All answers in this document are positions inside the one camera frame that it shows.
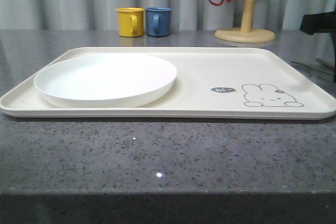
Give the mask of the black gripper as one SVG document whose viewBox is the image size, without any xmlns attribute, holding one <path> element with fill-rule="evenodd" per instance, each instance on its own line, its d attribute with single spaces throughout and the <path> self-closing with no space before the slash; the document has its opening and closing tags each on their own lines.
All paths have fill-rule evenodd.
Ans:
<svg viewBox="0 0 336 224">
<path fill-rule="evenodd" d="M 314 35 L 315 33 L 330 34 L 334 51 L 333 82 L 335 82 L 335 20 L 335 12 L 304 15 L 300 25 L 300 31 L 308 35 Z"/>
</svg>

